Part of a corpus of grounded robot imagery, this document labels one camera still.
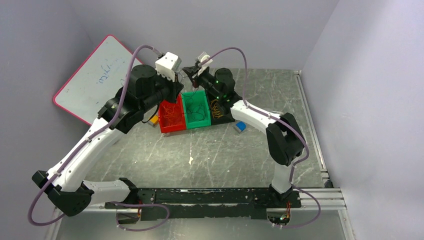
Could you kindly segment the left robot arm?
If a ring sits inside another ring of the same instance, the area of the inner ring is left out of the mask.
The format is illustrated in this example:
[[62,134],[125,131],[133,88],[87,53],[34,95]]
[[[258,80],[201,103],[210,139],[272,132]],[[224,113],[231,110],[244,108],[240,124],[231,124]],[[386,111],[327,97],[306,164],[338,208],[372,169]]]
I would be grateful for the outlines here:
[[182,89],[177,67],[131,67],[122,87],[99,110],[83,138],[55,166],[37,171],[33,182],[68,217],[100,203],[134,207],[139,194],[130,180],[121,177],[95,182],[87,181],[86,175],[110,146],[144,119],[146,112],[163,101],[175,103]]

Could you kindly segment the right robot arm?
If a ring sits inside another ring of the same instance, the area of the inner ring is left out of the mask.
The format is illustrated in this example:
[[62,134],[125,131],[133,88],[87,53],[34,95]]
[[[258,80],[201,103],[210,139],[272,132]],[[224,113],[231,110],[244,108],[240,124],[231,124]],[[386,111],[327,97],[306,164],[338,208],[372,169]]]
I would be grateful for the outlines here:
[[211,106],[217,106],[222,116],[217,121],[241,121],[266,135],[268,150],[275,161],[274,176],[270,184],[270,202],[282,207],[293,190],[293,166],[304,149],[304,137],[291,113],[283,115],[265,111],[244,101],[235,91],[235,80],[228,68],[219,68],[214,74],[203,72],[196,66],[184,67],[195,88],[202,87]]

